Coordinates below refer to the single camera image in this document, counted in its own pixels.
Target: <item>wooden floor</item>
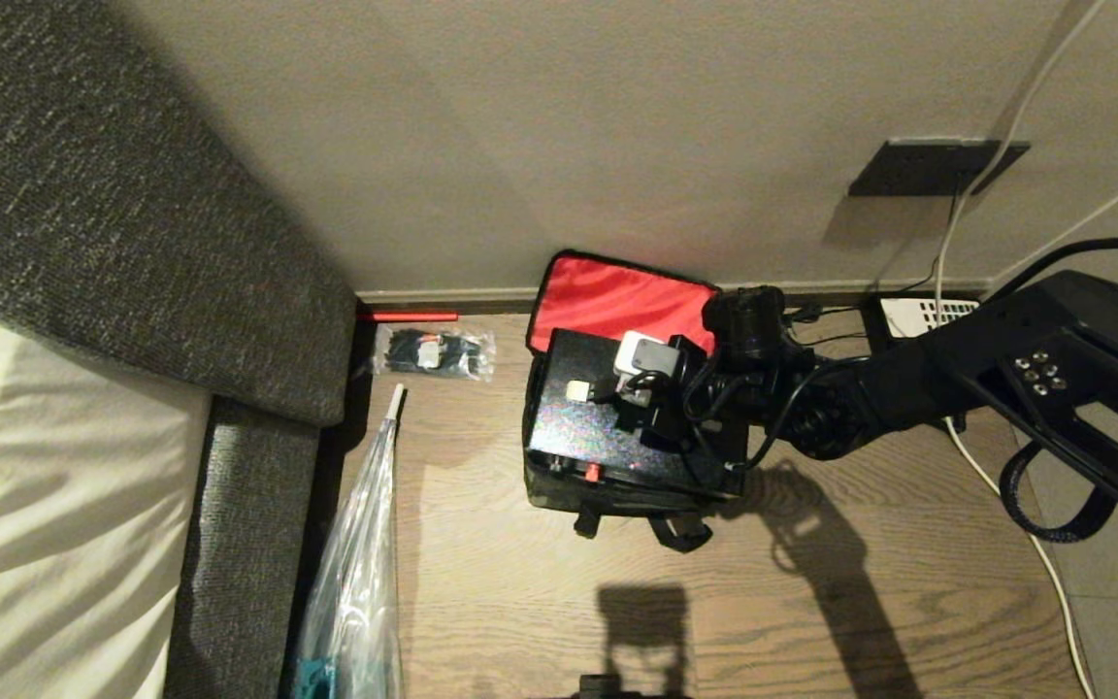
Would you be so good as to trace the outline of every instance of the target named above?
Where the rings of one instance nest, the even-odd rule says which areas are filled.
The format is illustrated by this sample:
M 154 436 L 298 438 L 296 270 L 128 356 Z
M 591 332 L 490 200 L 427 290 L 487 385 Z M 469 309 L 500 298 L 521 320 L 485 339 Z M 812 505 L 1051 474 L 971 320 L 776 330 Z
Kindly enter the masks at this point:
M 491 384 L 373 378 L 370 432 L 396 380 L 408 387 L 396 546 L 409 699 L 571 696 L 609 668 L 626 689 L 700 698 L 1079 695 L 1041 563 L 945 434 L 889 435 L 834 463 L 779 444 L 692 554 L 641 520 L 585 540 L 574 514 L 525 501 L 527 318 L 467 323 L 496 333 Z M 842 313 L 798 334 L 858 330 Z M 968 448 L 997 474 L 1007 424 L 968 422 Z M 344 490 L 363 456 L 348 455 Z

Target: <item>power strip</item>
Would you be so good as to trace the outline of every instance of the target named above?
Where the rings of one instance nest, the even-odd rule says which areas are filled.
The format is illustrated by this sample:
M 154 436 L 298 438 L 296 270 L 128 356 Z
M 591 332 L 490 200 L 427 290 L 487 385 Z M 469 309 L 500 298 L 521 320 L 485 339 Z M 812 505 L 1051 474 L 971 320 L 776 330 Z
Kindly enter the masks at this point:
M 893 340 L 918 337 L 939 327 L 934 297 L 875 297 Z M 944 323 L 968 315 L 980 305 L 976 301 L 944 300 Z

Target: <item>baseboard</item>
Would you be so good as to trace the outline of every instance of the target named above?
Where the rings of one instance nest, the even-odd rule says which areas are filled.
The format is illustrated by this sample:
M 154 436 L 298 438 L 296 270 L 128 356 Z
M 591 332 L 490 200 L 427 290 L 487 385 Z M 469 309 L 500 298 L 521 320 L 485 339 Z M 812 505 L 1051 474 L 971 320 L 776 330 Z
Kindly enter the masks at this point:
M 917 280 L 844 280 L 844 282 L 775 282 L 796 302 L 816 301 L 819 304 L 856 304 L 870 293 L 894 291 L 909 286 Z M 760 286 L 764 282 L 720 283 L 723 289 Z M 920 291 L 932 289 L 931 284 Z M 949 278 L 944 283 L 945 296 L 979 297 L 989 290 L 988 277 Z M 361 302 L 376 311 L 409 309 L 454 310 L 458 313 L 529 313 L 538 296 L 536 287 L 511 286 L 500 289 L 430 289 L 429 291 L 364 291 Z

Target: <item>plastic bag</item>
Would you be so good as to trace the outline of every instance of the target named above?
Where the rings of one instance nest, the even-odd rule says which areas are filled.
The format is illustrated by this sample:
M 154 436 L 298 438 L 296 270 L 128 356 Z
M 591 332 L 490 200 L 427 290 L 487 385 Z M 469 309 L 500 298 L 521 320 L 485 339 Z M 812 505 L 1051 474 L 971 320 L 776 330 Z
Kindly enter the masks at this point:
M 470 332 L 465 328 L 436 331 L 380 324 L 373 337 L 373 372 L 382 371 L 489 381 L 494 372 L 494 333 Z
M 402 397 L 404 386 L 396 386 L 322 552 L 301 625 L 293 699 L 402 696 L 392 527 L 395 431 Z

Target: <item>gray upholstered sofa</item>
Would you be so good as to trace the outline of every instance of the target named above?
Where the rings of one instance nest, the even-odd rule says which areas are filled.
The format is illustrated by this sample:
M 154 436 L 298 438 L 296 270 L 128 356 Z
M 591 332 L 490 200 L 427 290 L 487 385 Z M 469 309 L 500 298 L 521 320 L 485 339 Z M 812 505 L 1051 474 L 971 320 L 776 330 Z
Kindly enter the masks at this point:
M 274 696 L 354 296 L 100 0 L 0 1 L 0 324 L 215 395 L 165 696 Z

